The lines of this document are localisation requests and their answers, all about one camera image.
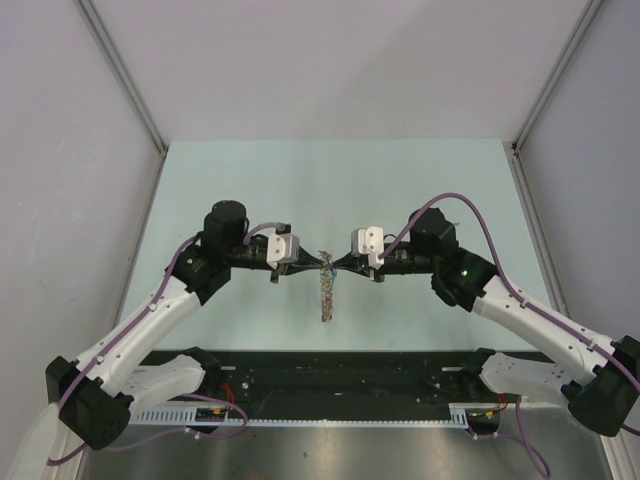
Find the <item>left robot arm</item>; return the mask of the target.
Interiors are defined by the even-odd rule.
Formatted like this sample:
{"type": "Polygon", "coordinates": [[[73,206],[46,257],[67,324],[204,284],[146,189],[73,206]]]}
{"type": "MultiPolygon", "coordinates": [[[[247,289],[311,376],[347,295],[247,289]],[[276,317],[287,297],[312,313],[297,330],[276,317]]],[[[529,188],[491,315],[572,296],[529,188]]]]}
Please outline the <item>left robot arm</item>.
{"type": "Polygon", "coordinates": [[[219,392],[219,368],[198,348],[145,371],[142,380],[133,374],[175,326],[230,281],[235,268],[266,270],[273,281],[332,269],[330,261],[300,247],[289,224],[250,227],[242,203],[215,203],[202,230],[178,247],[157,289],[137,310],[75,359],[58,356],[46,367],[48,400],[82,446],[110,446],[133,415],[171,398],[193,393],[207,400],[219,392]]]}

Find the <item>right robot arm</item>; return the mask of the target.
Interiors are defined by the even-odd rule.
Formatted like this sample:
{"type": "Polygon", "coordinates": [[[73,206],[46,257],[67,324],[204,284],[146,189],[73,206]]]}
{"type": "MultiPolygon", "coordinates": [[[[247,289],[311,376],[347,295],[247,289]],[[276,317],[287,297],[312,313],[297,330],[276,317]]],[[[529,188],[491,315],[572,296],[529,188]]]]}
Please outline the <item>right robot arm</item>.
{"type": "Polygon", "coordinates": [[[614,340],[534,300],[497,265],[459,245],[454,225],[437,208],[413,212],[409,238],[387,243],[380,227],[357,229],[351,251],[334,263],[381,282],[388,275],[428,274],[447,305],[492,320],[535,347],[546,362],[478,349],[461,376],[473,401],[504,393],[568,409],[588,430],[614,437],[639,399],[639,342],[614,340]]]}

